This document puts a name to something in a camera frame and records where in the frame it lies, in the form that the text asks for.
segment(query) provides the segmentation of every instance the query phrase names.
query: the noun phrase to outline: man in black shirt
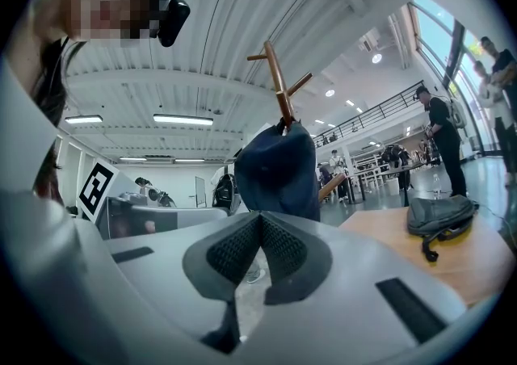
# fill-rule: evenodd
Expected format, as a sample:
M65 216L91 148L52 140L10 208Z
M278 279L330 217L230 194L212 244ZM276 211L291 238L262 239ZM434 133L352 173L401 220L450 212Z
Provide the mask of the man in black shirt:
M416 97L426 108L426 111L429 111L431 129L426 136L428 139L435 139L445 170L451 179L451 196L463 195L466 197L467 185L460 166L460 136L449 120L450 114L447 104L439 98L432 98L425 86L420 86L417 89Z
M508 49L499 52L487 36L481 38L481 46L495 60L492 66L492 85L503 88L510 102L511 114L517 121L517 64Z

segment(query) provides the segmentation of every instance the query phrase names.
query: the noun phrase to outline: black metal railing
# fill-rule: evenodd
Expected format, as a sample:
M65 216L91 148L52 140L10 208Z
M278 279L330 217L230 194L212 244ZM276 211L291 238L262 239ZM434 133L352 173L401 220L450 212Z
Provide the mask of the black metal railing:
M314 137L316 148L335 142L340 138L349 136L354 132L358 132L363 128L379 122L380 120L384 120L391 115L397 114L399 111L412 107L414 104L418 103L418 100L414 99L414 92L422 84L423 81L419 81L390 99L386 99L383 103L350 118L348 121L345 121L335 128L322 132L320 135Z

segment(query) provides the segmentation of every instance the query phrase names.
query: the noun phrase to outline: fluorescent light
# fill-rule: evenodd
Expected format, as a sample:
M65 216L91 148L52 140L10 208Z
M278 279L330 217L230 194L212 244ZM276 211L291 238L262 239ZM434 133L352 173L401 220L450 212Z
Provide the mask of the fluorescent light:
M174 162L204 162L202 158L176 158Z
M147 158L143 157L120 157L123 162L146 162Z
M78 115L68 116L65 118L68 124L91 124L91 123L102 123L103 117L100 115Z
M198 116L154 114L153 118L157 123L194 124L194 125L212 125L213 124L212 118L200 118Z

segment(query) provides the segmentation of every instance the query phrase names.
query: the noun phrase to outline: black backpack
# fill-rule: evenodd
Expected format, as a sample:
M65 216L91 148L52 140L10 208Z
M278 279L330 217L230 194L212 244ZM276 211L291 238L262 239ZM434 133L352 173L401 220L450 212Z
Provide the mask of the black backpack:
M448 199L412 199L407 212L407 229L410 234L422 237L422 252L429 262L436 262L438 253L429 248L430 243L451 240L465 232L473 220L479 204L463 195Z

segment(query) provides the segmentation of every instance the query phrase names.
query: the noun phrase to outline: table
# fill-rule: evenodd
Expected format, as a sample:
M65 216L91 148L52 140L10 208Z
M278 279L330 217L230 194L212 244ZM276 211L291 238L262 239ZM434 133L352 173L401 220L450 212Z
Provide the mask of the table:
M450 241L433 241L436 262L422 253L422 238L407 233L407 208L355 212L340 229L372 237L403 258L454 288L467 305L500 292L513 269L515 257L495 225L475 215L472 227Z
M392 174L399 174L404 172L404 174L408 174L411 170L415 170L419 167L423 166L422 162L414 163L412 166L402 166L400 168L394 168L390 171L385 171L384 173L381 173L382 175L392 175ZM410 201L407 197L407 183L404 180L404 207L409 207Z

